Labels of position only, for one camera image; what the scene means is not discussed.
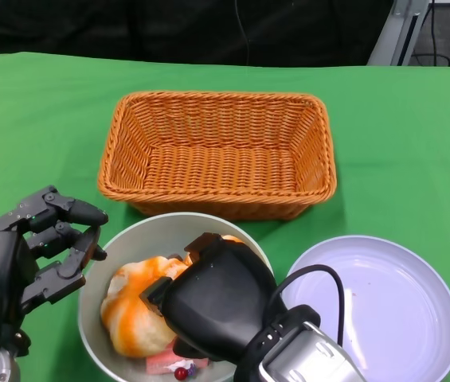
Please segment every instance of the wicker basket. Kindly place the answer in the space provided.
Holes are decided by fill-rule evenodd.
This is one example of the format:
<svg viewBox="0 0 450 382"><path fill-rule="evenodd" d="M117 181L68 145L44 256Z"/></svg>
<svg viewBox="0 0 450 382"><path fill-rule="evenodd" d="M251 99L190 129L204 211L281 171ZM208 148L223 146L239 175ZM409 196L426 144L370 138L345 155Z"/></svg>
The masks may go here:
<svg viewBox="0 0 450 382"><path fill-rule="evenodd" d="M115 110L99 189L147 215L293 219L336 189L326 109L304 94L132 93Z"/></svg>

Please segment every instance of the green tablecloth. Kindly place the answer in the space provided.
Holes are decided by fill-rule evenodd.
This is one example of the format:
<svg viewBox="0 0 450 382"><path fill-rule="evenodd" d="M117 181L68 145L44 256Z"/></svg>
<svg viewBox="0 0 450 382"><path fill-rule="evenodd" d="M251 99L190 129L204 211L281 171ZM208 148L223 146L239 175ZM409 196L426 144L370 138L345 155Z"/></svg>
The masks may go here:
<svg viewBox="0 0 450 382"><path fill-rule="evenodd" d="M0 215L54 184L109 212L103 244L141 219L100 196L96 175L116 102L151 89L309 92L326 103L338 167L335 196L289 223L239 223L265 250L278 279L311 245L365 234L414 250L450 287L450 68L234 68L0 56ZM76 299L45 305L25 320L33 344L20 360L24 381L109 380L81 344Z"/></svg>

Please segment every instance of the metal stand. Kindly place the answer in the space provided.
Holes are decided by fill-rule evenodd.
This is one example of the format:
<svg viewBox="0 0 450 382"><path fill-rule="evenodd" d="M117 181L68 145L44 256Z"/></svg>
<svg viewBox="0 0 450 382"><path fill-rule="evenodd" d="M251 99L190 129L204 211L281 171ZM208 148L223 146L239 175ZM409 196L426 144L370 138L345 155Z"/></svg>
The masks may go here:
<svg viewBox="0 0 450 382"><path fill-rule="evenodd" d="M395 0L368 65L409 63L428 3L428 0Z"/></svg>

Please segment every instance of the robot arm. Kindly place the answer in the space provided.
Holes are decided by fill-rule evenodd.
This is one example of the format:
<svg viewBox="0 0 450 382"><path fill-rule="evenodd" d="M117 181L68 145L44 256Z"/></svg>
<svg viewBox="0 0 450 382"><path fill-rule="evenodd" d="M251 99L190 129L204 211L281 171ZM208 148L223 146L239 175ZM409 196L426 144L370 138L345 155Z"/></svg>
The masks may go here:
<svg viewBox="0 0 450 382"><path fill-rule="evenodd" d="M30 339L21 330L26 314L52 304L82 287L81 273L90 259L106 258L97 241L108 215L98 208L46 187L0 217L0 382L18 379L15 357L28 354ZM70 223L90 227L85 232ZM23 237L32 232L29 238ZM69 248L67 258L39 269L37 259L51 259Z"/></svg>
<svg viewBox="0 0 450 382"><path fill-rule="evenodd" d="M341 344L319 329L320 316L309 306L287 310L280 292L309 266L279 286L262 260L245 244L206 233L191 243L193 265L175 280L164 277L142 300L178 335L174 352L237 365L234 382L365 382ZM343 302L340 298L340 321ZM338 342L342 338L338 328Z"/></svg>

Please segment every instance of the black cable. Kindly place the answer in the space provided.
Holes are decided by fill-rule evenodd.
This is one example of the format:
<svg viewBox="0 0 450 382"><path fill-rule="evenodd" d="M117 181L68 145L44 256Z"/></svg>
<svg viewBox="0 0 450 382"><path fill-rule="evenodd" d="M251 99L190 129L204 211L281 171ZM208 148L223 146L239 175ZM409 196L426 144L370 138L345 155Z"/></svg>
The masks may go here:
<svg viewBox="0 0 450 382"><path fill-rule="evenodd" d="M423 28L423 25L425 24L426 19L428 18L428 15L432 11L432 9L433 9L433 6L429 6L428 9L426 10L425 17L423 18L423 22L421 23L421 28Z"/></svg>
<svg viewBox="0 0 450 382"><path fill-rule="evenodd" d="M430 24L433 43L433 66L437 66L437 43L435 40L435 0L432 0L432 21Z"/></svg>
<svg viewBox="0 0 450 382"><path fill-rule="evenodd" d="M433 53L414 53L413 57L416 59L417 63L420 66L423 66L423 64L419 61L419 57L433 57ZM444 58L448 62L447 66L450 66L450 58L448 56L437 53L437 57Z"/></svg>
<svg viewBox="0 0 450 382"><path fill-rule="evenodd" d="M417 61L417 63L420 66L423 66L421 61L419 60L419 57L433 57L433 66L437 66L437 57L444 58L448 62L448 67L450 67L450 57L437 53L437 44L436 44L436 38L435 38L435 0L432 0L432 3L428 7L425 17L423 18L423 22L421 23L421 28L423 28L423 25L425 25L426 19L428 18L428 15L432 12L432 20L430 25L430 30L432 34L432 44L433 44L433 53L414 53L412 57L414 57Z"/></svg>
<svg viewBox="0 0 450 382"><path fill-rule="evenodd" d="M338 340L336 342L338 343L338 345L343 347L343 328L345 325L345 291L343 289L342 280L339 278L336 271L333 268L328 267L327 265L322 264L310 265L301 268L298 271L295 271L291 275L287 276L287 278L283 280L281 284L278 285L278 287L272 293L271 298L269 299L267 305L265 306L264 317L268 314L268 312L270 312L271 307L274 304L274 301L286 287L288 287L299 277L315 271L327 272L335 280L336 286L338 288Z"/></svg>
<svg viewBox="0 0 450 382"><path fill-rule="evenodd" d="M235 5L235 15L237 16L237 22L239 23L239 28L241 29L242 38L246 44L246 66L249 66L249 40L244 27L242 26L241 16L239 16L239 6L237 5L237 0L233 0Z"/></svg>

